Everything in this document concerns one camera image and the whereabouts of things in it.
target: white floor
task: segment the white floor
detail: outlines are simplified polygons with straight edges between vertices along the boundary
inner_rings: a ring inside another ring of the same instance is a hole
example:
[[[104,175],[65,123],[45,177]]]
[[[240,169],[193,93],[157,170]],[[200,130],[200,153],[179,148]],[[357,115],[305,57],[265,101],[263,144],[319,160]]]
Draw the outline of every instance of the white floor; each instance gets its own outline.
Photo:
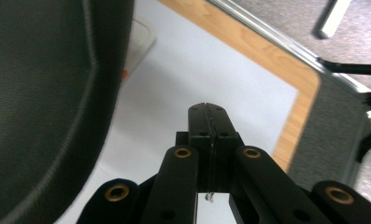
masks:
[[[154,0],[136,1],[157,41],[122,84],[106,144],[93,174],[57,223],[75,223],[95,190],[113,178],[140,184],[155,175],[187,110],[198,103],[224,107],[246,145],[271,153],[297,90],[214,36]],[[226,195],[199,197],[198,223],[235,223]]]

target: gray carpet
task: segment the gray carpet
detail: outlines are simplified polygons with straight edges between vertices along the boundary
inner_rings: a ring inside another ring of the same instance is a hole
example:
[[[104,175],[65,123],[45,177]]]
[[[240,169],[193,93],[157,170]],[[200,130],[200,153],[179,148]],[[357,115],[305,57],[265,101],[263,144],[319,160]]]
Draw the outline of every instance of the gray carpet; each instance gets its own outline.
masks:
[[[233,1],[325,60],[371,63],[371,0],[353,0],[330,39],[320,39],[316,33],[334,1]],[[371,89],[370,76],[352,77]],[[352,157],[358,141],[371,130],[366,109],[361,99],[321,76],[321,89],[290,169],[297,184],[310,189],[323,179],[353,182]],[[371,152],[355,187],[371,201]]]

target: black cushion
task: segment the black cushion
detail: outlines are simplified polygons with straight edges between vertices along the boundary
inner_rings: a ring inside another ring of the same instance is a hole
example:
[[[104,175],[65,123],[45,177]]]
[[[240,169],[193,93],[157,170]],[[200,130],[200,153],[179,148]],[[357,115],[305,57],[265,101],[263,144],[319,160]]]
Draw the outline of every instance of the black cushion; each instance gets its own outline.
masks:
[[[114,109],[133,0],[0,0],[0,221],[56,220]]]

